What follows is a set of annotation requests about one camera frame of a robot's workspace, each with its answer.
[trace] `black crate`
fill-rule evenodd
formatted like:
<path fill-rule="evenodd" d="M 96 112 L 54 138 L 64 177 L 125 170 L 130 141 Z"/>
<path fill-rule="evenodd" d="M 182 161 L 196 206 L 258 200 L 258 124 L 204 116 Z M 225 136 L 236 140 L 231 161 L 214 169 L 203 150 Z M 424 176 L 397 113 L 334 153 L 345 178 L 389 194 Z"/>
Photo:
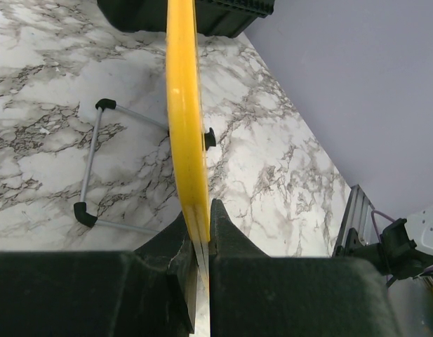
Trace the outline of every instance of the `black crate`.
<path fill-rule="evenodd" d="M 275 0 L 196 0 L 197 32 L 237 37 L 256 18 L 274 11 Z M 166 31 L 167 0 L 98 0 L 109 22 L 122 32 Z"/>

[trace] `black connector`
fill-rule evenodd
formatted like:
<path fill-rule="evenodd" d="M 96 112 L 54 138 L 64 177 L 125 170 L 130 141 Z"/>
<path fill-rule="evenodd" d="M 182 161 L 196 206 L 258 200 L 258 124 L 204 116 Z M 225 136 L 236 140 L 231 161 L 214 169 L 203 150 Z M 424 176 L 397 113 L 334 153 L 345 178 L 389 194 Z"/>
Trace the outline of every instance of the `black connector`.
<path fill-rule="evenodd" d="M 210 147 L 216 146 L 215 131 L 213 131 L 212 128 L 210 128 L 209 132 L 204 134 L 204 141 L 205 141 L 205 151 L 208 151 Z"/>
<path fill-rule="evenodd" d="M 116 107 L 116 101 L 115 100 L 110 100 L 109 98 L 103 98 L 102 100 L 99 100 L 99 102 L 96 103 L 95 108 L 102 109 L 102 112 L 104 112 L 105 109 L 112 109 L 115 110 Z"/>
<path fill-rule="evenodd" d="M 98 217 L 87 213 L 86 202 L 77 202 L 74 204 L 74 215 L 76 216 L 76 220 L 89 228 L 93 228 L 96 221 L 98 221 Z"/>

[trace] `wire stand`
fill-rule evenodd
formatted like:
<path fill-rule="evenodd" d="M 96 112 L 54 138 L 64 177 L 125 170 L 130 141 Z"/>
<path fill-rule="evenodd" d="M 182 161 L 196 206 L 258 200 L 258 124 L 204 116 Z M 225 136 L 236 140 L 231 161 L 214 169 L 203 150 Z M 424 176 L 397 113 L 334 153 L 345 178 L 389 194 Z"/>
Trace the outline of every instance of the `wire stand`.
<path fill-rule="evenodd" d="M 154 124 L 159 128 L 162 128 L 166 132 L 168 132 L 168 127 L 153 119 L 143 116 L 142 114 L 126 109 L 125 107 L 121 107 L 117 105 L 116 101 L 110 100 L 108 98 L 103 98 L 102 100 L 97 102 L 95 107 L 98 110 L 98 114 L 96 115 L 95 126 L 93 129 L 93 136 L 91 138 L 90 152 L 88 153 L 88 160 L 85 169 L 84 181 L 82 182 L 81 198 L 79 202 L 74 204 L 74 215 L 82 225 L 85 225 L 89 228 L 93 228 L 95 225 L 99 225 L 99 226 L 117 228 L 120 230 L 134 230 L 145 234 L 156 235 L 157 233 L 159 233 L 158 230 L 150 230 L 148 228 L 141 228 L 132 225 L 126 225 L 123 223 L 113 223 L 112 221 L 100 220 L 98 219 L 97 216 L 92 216 L 91 214 L 87 213 L 86 195 L 87 195 L 88 184 L 90 182 L 93 158 L 96 152 L 96 143 L 98 141 L 98 133 L 99 133 L 99 127 L 101 123 L 102 113 L 105 111 L 105 109 L 116 110 L 116 111 L 123 112 L 125 114 L 129 114 L 133 117 Z"/>

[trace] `marble floor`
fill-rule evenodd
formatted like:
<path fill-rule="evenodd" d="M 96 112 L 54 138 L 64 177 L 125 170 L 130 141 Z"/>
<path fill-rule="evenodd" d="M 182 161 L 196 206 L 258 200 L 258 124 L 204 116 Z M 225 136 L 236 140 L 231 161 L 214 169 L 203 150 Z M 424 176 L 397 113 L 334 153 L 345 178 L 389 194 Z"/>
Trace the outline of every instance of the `marble floor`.
<path fill-rule="evenodd" d="M 344 179 L 244 34 L 199 37 L 199 56 L 218 141 L 207 155 L 211 198 L 271 256 L 330 255 Z M 89 230 L 72 205 L 94 104 L 115 99 L 166 123 L 164 70 L 165 34 L 118 32 L 94 1 L 0 1 L 0 250 L 136 249 L 150 238 Z M 113 111 L 101 125 L 89 212 L 164 228 L 180 211 L 166 133 Z"/>

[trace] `black rubber foot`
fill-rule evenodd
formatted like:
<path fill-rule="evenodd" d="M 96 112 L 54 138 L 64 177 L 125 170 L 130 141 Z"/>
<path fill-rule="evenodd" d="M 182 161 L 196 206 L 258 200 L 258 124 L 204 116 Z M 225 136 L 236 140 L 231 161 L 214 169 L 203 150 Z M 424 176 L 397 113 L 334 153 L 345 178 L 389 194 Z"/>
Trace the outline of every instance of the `black rubber foot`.
<path fill-rule="evenodd" d="M 99 102 L 96 103 L 95 108 L 101 108 L 102 111 L 104 112 L 105 109 L 112 109 L 114 110 L 116 107 L 116 101 L 115 100 L 110 100 L 108 98 L 103 98 L 102 100 L 99 100 Z"/>
<path fill-rule="evenodd" d="M 98 217 L 87 213 L 86 202 L 77 202 L 74 204 L 74 215 L 76 216 L 76 220 L 89 228 L 93 228 L 96 221 L 98 221 Z"/>
<path fill-rule="evenodd" d="M 213 131 L 212 128 L 210 128 L 210 131 L 208 133 L 204 134 L 204 140 L 205 140 L 205 151 L 208 151 L 210 147 L 216 146 L 215 131 Z"/>

